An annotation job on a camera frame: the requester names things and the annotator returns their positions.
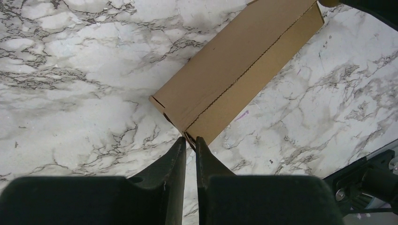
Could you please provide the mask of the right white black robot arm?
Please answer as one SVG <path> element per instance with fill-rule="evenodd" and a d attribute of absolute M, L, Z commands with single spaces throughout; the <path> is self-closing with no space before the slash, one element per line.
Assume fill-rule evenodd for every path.
<path fill-rule="evenodd" d="M 324 7 L 348 5 L 366 12 L 379 21 L 398 29 L 398 2 L 396 0 L 321 0 Z M 324 178 L 335 195 L 335 202 L 343 216 L 348 214 L 365 214 L 398 212 L 398 176 L 387 165 L 395 154 L 387 149 L 372 159 L 365 157 L 338 170 Z M 359 207 L 365 199 L 380 199 L 390 205 L 390 208 L 369 209 Z"/>

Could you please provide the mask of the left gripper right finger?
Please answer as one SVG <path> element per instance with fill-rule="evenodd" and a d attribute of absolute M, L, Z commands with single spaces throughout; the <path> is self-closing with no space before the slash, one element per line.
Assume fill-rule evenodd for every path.
<path fill-rule="evenodd" d="M 309 175 L 236 175 L 196 139 L 202 225 L 341 225 L 325 181 Z"/>

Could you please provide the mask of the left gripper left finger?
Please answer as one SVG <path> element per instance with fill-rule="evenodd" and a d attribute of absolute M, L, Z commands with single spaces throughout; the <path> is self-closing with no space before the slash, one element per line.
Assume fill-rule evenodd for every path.
<path fill-rule="evenodd" d="M 180 225 L 186 140 L 136 175 L 30 176 L 0 196 L 3 225 Z"/>

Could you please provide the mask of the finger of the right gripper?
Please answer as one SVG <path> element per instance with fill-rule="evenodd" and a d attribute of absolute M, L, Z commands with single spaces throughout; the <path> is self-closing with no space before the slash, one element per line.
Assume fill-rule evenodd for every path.
<path fill-rule="evenodd" d="M 319 0 L 324 7 L 348 5 L 366 12 L 395 31 L 398 30 L 398 0 Z"/>

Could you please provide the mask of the brown cardboard box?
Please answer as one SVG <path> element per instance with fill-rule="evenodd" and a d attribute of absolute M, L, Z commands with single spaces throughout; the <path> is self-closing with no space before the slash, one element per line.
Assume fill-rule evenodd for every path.
<path fill-rule="evenodd" d="M 211 143 L 323 26 L 315 0 L 255 0 L 151 103 L 191 146 Z"/>

